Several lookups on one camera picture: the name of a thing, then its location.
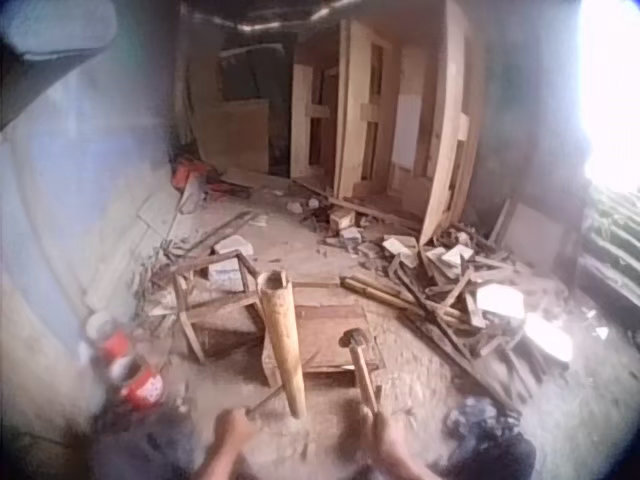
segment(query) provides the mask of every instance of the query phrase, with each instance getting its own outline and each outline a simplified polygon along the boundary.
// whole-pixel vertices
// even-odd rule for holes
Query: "bright light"
[[[617,191],[640,186],[640,11],[631,0],[583,0],[582,126],[591,142],[586,175]]]

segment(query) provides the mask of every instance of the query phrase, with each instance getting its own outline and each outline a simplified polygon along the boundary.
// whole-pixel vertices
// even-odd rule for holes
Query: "wooden wall panel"
[[[347,85],[345,101],[344,139],[340,175],[336,188],[338,198],[350,197],[353,186],[360,181],[367,137],[367,122],[361,118],[361,105],[369,103],[371,78],[370,30],[356,21],[349,21]],[[341,42],[340,56],[343,57]]]
[[[433,236],[449,207],[450,184],[458,145],[459,118],[464,87],[464,47],[467,20],[460,7],[447,0],[445,38],[442,49],[438,94],[434,116],[432,152],[438,159],[420,244]]]
[[[312,83],[313,67],[295,64],[291,88],[291,178],[309,174],[311,122],[307,110],[311,105]]]

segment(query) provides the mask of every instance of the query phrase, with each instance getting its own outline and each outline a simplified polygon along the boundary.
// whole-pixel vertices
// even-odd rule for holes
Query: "human hand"
[[[216,418],[216,442],[241,450],[255,435],[256,428],[244,408],[224,410]]]
[[[371,459],[379,465],[389,465],[407,457],[402,419],[381,411],[371,413],[363,407],[365,446]]]

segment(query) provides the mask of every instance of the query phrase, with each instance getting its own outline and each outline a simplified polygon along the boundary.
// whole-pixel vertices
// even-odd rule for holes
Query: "plywood sheet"
[[[449,205],[451,177],[454,173],[460,114],[464,87],[465,29],[468,22],[460,7],[447,0],[445,10],[445,44],[442,50],[436,113],[431,140],[431,157],[437,158],[433,187],[429,197],[420,244],[439,228]]]
[[[194,130],[205,162],[219,168],[269,171],[268,100],[195,105]]]
[[[365,349],[365,360],[370,370],[382,368],[383,362],[377,345],[369,331],[366,314],[359,305],[296,306],[300,356],[304,361],[316,351],[318,356],[305,367],[305,372],[340,372],[349,370],[353,364],[347,348],[338,345],[338,340],[351,328],[361,328],[371,342]],[[268,334],[265,335],[262,365],[267,377],[277,370],[273,349]]]

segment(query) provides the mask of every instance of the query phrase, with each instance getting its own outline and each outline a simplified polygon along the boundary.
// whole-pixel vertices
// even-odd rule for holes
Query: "wooden beam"
[[[204,363],[204,353],[202,352],[202,347],[200,346],[200,342],[198,341],[198,337],[196,337],[195,332],[193,331],[193,327],[189,322],[189,317],[187,317],[187,299],[182,290],[182,286],[180,285],[180,278],[177,274],[173,274],[173,290],[176,294],[176,303],[178,306],[178,320],[180,320],[180,325],[182,326],[182,330],[184,330],[184,334],[189,341],[189,345],[193,352],[198,357],[200,363]]]
[[[473,37],[468,44],[471,46],[470,52],[470,68],[469,78],[469,116],[466,141],[462,150],[462,158],[460,160],[460,168],[455,182],[455,191],[453,201],[451,203],[451,212],[449,214],[449,223],[455,223],[460,220],[462,211],[467,201],[469,186],[473,176],[473,169],[476,162],[476,152],[478,150],[478,141],[480,139],[480,129],[482,128],[482,120],[484,117],[484,96],[485,96],[485,52],[484,40],[478,33],[477,29],[473,31]]]
[[[373,103],[363,103],[360,105],[360,120],[363,122],[378,123],[378,105]]]
[[[469,117],[464,113],[460,114],[460,124],[458,125],[458,140],[466,141],[469,135]]]
[[[424,245],[440,228],[449,203],[449,185],[458,147],[464,86],[464,25],[466,20],[453,0],[445,4],[445,45],[438,74],[436,113],[431,157],[437,158],[433,186],[419,244]]]
[[[311,105],[312,84],[313,67],[294,64],[291,87],[291,178],[309,174],[311,121],[307,108]]]
[[[307,118],[329,118],[331,110],[328,105],[307,105]]]
[[[336,121],[336,155],[333,191],[338,192],[342,180],[342,160],[344,158],[344,133],[347,122],[347,95],[349,85],[349,21],[340,22],[340,59],[338,62],[338,111]]]
[[[350,197],[353,186],[360,181],[367,135],[367,122],[360,118],[361,105],[369,102],[371,79],[371,34],[363,24],[348,22],[348,64],[344,147],[340,175],[335,194]]]
[[[259,277],[258,289],[289,411],[302,418],[306,402],[291,282],[284,271],[272,271]]]

